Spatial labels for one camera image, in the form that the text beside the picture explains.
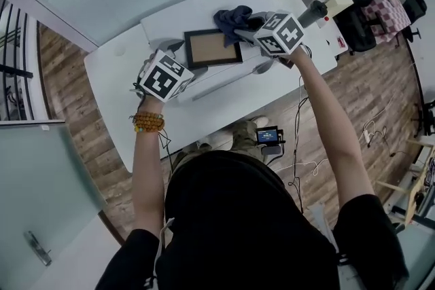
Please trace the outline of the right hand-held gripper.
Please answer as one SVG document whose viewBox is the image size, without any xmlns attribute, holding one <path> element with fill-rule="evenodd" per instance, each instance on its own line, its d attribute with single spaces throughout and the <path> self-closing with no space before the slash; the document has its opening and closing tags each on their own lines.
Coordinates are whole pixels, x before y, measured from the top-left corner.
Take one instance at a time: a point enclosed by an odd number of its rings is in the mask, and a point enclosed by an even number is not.
<svg viewBox="0 0 435 290">
<path fill-rule="evenodd" d="M 260 47 L 264 53 L 276 58 L 290 55 L 302 42 L 303 27 L 292 13 L 285 11 L 257 12 L 246 20 L 251 29 L 235 29 L 234 34 L 250 46 Z"/>
</svg>

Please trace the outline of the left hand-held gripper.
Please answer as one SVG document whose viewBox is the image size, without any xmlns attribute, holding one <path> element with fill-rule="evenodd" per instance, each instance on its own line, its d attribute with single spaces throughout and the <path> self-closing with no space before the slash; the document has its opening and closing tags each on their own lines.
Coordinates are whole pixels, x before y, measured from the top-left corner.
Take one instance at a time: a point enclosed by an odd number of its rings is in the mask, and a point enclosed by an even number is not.
<svg viewBox="0 0 435 290">
<path fill-rule="evenodd" d="M 157 42 L 154 57 L 144 62 L 138 74 L 138 93 L 152 95 L 167 103 L 181 94 L 187 85 L 193 84 L 208 72 L 208 67 L 188 70 L 168 55 L 174 54 L 184 43 L 183 39 L 163 39 Z"/>
</svg>

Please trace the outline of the dark blue cloth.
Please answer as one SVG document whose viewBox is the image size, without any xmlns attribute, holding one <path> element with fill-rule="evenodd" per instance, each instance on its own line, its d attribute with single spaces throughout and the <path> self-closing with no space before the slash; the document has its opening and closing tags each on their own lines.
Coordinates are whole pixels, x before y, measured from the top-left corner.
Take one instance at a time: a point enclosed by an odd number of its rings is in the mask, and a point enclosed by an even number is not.
<svg viewBox="0 0 435 290">
<path fill-rule="evenodd" d="M 249 28 L 249 18 L 252 9 L 246 5 L 239 5 L 233 10 L 218 10 L 213 15 L 213 21 L 217 28 L 224 34 L 224 47 L 240 42 L 239 36 L 234 32 L 235 29 L 246 30 Z"/>
</svg>

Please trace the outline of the black framed picture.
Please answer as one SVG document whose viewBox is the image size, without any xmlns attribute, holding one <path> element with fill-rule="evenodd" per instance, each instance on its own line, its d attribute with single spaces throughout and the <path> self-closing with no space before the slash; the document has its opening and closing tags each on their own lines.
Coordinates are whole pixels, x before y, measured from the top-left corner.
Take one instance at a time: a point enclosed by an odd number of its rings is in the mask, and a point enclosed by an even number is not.
<svg viewBox="0 0 435 290">
<path fill-rule="evenodd" d="M 243 62 L 239 42 L 225 46 L 225 34 L 219 29 L 184 33 L 186 61 L 190 69 Z"/>
</svg>

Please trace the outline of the person's left forearm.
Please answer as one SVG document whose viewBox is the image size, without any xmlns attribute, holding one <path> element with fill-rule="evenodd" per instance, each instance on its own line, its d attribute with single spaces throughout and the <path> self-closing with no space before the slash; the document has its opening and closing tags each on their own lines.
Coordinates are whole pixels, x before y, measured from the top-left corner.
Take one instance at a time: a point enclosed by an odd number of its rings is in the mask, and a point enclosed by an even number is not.
<svg viewBox="0 0 435 290">
<path fill-rule="evenodd" d="M 138 132 L 133 156 L 135 228 L 160 236 L 164 223 L 164 180 L 158 132 Z"/>
</svg>

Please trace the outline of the person's right forearm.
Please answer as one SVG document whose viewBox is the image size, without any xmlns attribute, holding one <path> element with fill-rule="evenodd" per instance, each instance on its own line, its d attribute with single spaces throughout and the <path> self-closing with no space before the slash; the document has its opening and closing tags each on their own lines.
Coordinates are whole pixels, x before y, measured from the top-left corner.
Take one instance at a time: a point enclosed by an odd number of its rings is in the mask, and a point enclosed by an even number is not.
<svg viewBox="0 0 435 290">
<path fill-rule="evenodd" d="M 300 71 L 319 135 L 336 179 L 338 203 L 342 207 L 363 195 L 374 195 L 364 167 L 354 127 L 331 89 L 302 48 L 289 56 Z"/>
</svg>

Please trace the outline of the white flat box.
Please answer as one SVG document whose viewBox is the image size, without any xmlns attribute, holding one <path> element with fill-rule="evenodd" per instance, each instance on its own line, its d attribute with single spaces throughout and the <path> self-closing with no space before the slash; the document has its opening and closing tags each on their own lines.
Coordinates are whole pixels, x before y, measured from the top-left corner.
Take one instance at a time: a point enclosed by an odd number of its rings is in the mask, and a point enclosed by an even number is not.
<svg viewBox="0 0 435 290">
<path fill-rule="evenodd" d="M 188 31 L 215 29 L 213 15 L 218 10 L 232 10 L 238 5 L 246 5 L 258 12 L 277 12 L 283 10 L 296 17 L 306 10 L 302 0 L 185 0 L 172 5 L 141 20 L 141 25 L 151 48 L 170 39 L 183 39 Z M 179 103 L 199 99 L 218 88 L 226 86 L 246 75 L 266 62 L 260 49 L 241 44 L 243 62 L 208 68 L 177 97 Z"/>
</svg>

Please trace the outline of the dark grey tumbler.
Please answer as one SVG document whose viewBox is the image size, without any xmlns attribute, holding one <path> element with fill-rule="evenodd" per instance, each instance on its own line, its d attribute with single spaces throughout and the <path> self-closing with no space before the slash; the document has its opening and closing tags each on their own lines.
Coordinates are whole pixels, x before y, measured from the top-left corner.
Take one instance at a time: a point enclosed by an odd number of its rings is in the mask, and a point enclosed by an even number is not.
<svg viewBox="0 0 435 290">
<path fill-rule="evenodd" d="M 307 28 L 328 14 L 328 8 L 324 2 L 314 0 L 310 6 L 298 17 L 302 28 Z"/>
</svg>

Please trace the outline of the white side table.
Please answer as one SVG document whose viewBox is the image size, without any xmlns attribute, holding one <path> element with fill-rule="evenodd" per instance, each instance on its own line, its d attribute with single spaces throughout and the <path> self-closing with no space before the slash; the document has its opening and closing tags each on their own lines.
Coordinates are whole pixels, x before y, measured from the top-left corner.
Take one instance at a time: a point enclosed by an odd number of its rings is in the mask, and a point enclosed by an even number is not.
<svg viewBox="0 0 435 290">
<path fill-rule="evenodd" d="M 349 50 L 347 42 L 340 32 L 334 18 L 329 17 L 329 21 L 325 21 L 324 18 L 319 19 L 316 23 L 320 28 L 323 36 L 325 37 L 328 47 L 330 48 L 333 56 L 338 60 L 341 54 L 344 54 Z M 345 42 L 345 47 L 341 48 L 338 44 L 337 38 L 342 37 Z"/>
</svg>

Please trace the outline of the beige foam block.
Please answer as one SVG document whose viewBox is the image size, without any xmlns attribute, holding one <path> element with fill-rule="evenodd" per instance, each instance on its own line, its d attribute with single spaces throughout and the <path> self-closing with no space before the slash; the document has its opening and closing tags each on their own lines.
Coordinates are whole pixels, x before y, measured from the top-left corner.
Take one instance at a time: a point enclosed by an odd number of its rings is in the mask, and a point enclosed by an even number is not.
<svg viewBox="0 0 435 290">
<path fill-rule="evenodd" d="M 327 16 L 328 17 L 335 17 L 348 7 L 353 5 L 353 0 L 327 0 L 325 3 L 327 7 Z"/>
</svg>

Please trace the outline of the person's olive trousers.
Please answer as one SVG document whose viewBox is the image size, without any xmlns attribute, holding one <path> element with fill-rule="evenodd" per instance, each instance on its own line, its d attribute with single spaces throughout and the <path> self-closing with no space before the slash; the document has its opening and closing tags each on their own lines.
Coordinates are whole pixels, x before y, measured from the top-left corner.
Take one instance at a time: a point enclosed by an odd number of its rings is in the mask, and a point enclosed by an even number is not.
<svg viewBox="0 0 435 290">
<path fill-rule="evenodd" d="M 208 151 L 213 151 L 208 138 L 197 141 L 195 146 L 189 145 L 185 147 L 177 154 L 173 163 L 174 169 L 177 169 L 179 166 Z M 253 122 L 250 120 L 242 120 L 234 125 L 230 151 L 251 156 L 261 162 L 265 161 L 261 147 L 256 144 L 256 125 Z"/>
</svg>

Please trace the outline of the small black screen device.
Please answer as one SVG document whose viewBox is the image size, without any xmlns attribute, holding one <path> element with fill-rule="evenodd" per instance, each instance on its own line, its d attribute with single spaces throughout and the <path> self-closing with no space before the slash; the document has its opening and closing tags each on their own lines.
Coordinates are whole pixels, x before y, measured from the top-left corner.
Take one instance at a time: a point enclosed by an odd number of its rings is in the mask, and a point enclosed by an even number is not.
<svg viewBox="0 0 435 290">
<path fill-rule="evenodd" d="M 281 156 L 284 153 L 285 140 L 283 130 L 277 126 L 256 129 L 256 144 L 261 147 L 263 156 Z"/>
</svg>

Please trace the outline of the red white checkered cloth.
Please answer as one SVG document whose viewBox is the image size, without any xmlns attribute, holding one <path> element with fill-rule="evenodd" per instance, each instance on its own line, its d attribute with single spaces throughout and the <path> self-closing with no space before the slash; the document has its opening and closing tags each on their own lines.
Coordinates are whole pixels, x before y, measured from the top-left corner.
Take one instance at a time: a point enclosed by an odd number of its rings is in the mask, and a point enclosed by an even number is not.
<svg viewBox="0 0 435 290">
<path fill-rule="evenodd" d="M 372 0 L 362 11 L 368 20 L 381 20 L 381 24 L 370 25 L 376 44 L 391 41 L 400 31 L 411 25 L 400 0 Z"/>
</svg>

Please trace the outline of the small black office chair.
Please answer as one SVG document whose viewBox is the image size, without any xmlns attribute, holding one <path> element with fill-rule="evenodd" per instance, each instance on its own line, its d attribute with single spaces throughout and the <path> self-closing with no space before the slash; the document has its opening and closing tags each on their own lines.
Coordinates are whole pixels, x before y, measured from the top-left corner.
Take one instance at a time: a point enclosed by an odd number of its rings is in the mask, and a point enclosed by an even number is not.
<svg viewBox="0 0 435 290">
<path fill-rule="evenodd" d="M 428 7 L 424 0 L 405 0 L 403 7 L 411 24 L 402 30 L 402 34 L 405 39 L 412 43 L 414 36 L 418 36 L 421 39 L 421 34 L 419 29 L 413 31 L 411 25 L 426 15 Z"/>
</svg>

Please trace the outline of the black metal railing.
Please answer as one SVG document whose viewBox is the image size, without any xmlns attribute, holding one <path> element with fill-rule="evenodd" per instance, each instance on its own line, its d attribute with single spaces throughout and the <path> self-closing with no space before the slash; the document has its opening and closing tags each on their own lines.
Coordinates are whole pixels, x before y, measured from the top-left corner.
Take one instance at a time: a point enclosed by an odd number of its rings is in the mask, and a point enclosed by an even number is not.
<svg viewBox="0 0 435 290">
<path fill-rule="evenodd" d="M 27 64 L 28 15 L 0 0 L 0 121 L 34 120 Z"/>
</svg>

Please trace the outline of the person's black shirt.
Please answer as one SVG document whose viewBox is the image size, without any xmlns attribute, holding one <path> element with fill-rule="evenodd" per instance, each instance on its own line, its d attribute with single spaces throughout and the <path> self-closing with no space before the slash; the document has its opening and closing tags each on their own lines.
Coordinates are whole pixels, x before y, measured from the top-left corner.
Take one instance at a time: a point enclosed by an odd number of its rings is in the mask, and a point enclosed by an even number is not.
<svg viewBox="0 0 435 290">
<path fill-rule="evenodd" d="M 96 290 L 339 290 L 345 256 L 366 290 L 408 278 L 402 248 L 380 200 L 340 209 L 330 242 L 301 214 L 280 178 L 255 158 L 210 151 L 183 164 L 167 190 L 173 237 L 165 249 L 133 230 Z"/>
</svg>

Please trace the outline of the black stand base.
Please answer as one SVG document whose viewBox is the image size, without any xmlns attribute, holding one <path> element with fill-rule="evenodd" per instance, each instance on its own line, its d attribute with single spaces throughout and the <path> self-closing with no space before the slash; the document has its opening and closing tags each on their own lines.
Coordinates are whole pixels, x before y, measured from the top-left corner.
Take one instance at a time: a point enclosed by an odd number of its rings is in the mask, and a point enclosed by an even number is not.
<svg viewBox="0 0 435 290">
<path fill-rule="evenodd" d="M 435 100 L 418 110 L 417 122 L 417 132 L 422 131 L 425 136 L 435 134 Z"/>
</svg>

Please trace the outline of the frosted glass door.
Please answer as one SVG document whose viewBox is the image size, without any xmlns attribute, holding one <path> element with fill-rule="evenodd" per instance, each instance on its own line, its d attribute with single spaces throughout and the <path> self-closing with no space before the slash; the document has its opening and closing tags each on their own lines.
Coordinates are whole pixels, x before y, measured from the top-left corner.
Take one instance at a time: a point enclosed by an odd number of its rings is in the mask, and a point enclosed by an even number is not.
<svg viewBox="0 0 435 290">
<path fill-rule="evenodd" d="M 65 123 L 0 122 L 0 290 L 31 287 L 104 205 Z"/>
</svg>

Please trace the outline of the light wooden rack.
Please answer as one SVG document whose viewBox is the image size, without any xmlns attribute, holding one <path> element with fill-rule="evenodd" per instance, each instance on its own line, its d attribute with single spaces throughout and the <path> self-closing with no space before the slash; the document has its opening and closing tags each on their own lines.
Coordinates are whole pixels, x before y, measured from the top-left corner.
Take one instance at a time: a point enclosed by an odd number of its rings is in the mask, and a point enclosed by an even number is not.
<svg viewBox="0 0 435 290">
<path fill-rule="evenodd" d="M 400 220 L 400 223 L 403 223 L 405 227 L 411 223 L 414 214 L 417 212 L 417 194 L 425 193 L 425 180 L 428 177 L 430 160 L 433 159 L 435 161 L 435 142 L 432 141 L 430 143 L 425 143 L 420 140 L 408 140 L 407 142 L 413 145 L 427 147 L 429 149 L 428 156 L 423 165 L 420 167 L 417 166 L 416 169 L 411 169 L 412 177 L 410 187 L 403 188 L 390 183 L 376 181 L 378 185 L 394 190 L 402 196 L 407 197 L 408 201 L 405 213 L 402 214 L 404 217 L 402 220 Z"/>
</svg>

